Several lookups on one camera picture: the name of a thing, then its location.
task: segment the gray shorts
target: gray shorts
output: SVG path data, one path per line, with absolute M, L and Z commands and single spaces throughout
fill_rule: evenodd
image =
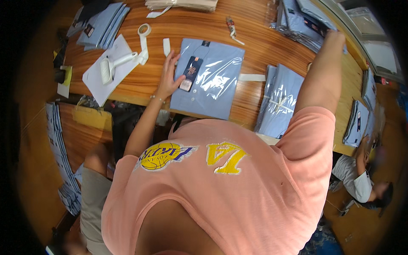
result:
M 86 247 L 94 255 L 111 255 L 102 239 L 101 214 L 112 181 L 86 167 L 82 171 L 80 225 L 87 239 Z

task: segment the paper document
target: paper document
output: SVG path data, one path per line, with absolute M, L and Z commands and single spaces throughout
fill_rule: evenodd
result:
M 72 66 L 61 66 L 61 70 L 65 70 L 65 80 L 64 83 L 58 83 L 57 93 L 66 98 L 69 97 L 69 85 L 72 78 Z
M 114 41 L 113 47 L 106 50 L 82 76 L 82 81 L 88 87 L 100 107 L 104 105 L 117 85 L 138 65 L 137 61 L 129 61 L 117 66 L 115 74 L 113 75 L 113 81 L 110 84 L 103 85 L 100 73 L 100 63 L 102 59 L 108 57 L 113 62 L 130 53 L 132 53 L 132 50 L 121 34 Z

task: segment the gray shirt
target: gray shirt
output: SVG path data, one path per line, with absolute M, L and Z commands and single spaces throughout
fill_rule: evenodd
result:
M 358 202 L 368 201 L 373 189 L 372 182 L 367 171 L 358 175 L 355 158 L 342 155 L 334 166 L 332 174 L 343 181 L 346 190 Z

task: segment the seated person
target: seated person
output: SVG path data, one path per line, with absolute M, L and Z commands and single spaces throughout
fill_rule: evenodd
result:
M 112 255 L 102 239 L 101 213 L 111 189 L 113 173 L 107 168 L 109 153 L 97 144 L 86 156 L 82 172 L 81 233 L 69 231 L 63 249 L 68 255 Z
M 355 158 L 333 152 L 332 174 L 343 181 L 344 187 L 358 202 L 372 202 L 375 207 L 386 207 L 392 198 L 392 182 L 374 184 L 366 171 L 369 152 L 365 150 L 369 137 L 365 136 L 357 148 Z

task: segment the stack of folded shirts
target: stack of folded shirts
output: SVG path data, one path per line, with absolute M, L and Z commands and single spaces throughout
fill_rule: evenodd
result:
M 110 4 L 89 19 L 77 44 L 83 45 L 85 51 L 111 48 L 129 9 L 123 2 Z
M 358 147 L 367 127 L 369 114 L 370 112 L 360 101 L 353 102 L 350 121 L 343 138 L 345 145 Z
M 373 112 L 370 112 L 367 122 L 366 133 L 364 135 L 368 135 L 368 137 L 371 139 L 373 137 L 374 128 L 375 128 L 375 115 Z
M 377 87 L 375 86 L 374 76 L 371 73 L 371 69 L 368 68 L 363 74 L 363 91 L 361 97 L 371 111 L 375 109 L 376 95 Z
M 150 10 L 164 9 L 168 6 L 187 7 L 201 11 L 215 11 L 218 0 L 146 0 Z
M 50 148 L 64 182 L 58 189 L 58 195 L 66 209 L 72 215 L 77 215 L 81 209 L 81 190 L 75 179 L 77 176 L 72 172 L 68 162 L 67 151 L 62 138 L 60 109 L 56 103 L 46 103 L 45 111 L 48 120 L 47 132 Z
M 320 50 L 327 30 L 337 31 L 331 20 L 309 0 L 281 0 L 275 29 L 315 53 Z
M 281 139 L 295 110 L 304 78 L 282 64 L 268 66 L 255 132 Z
M 74 21 L 72 22 L 71 26 L 68 29 L 67 37 L 71 37 L 71 36 L 75 35 L 76 33 L 78 33 L 79 31 L 84 30 L 84 28 L 88 24 L 87 22 L 84 22 L 84 21 L 78 21 L 78 18 L 81 15 L 81 12 L 82 12 L 83 8 L 84 7 L 82 6 L 78 10 L 78 12 L 75 14 Z
M 170 109 L 227 120 L 245 50 L 184 38 L 174 77 L 186 75 L 171 96 Z

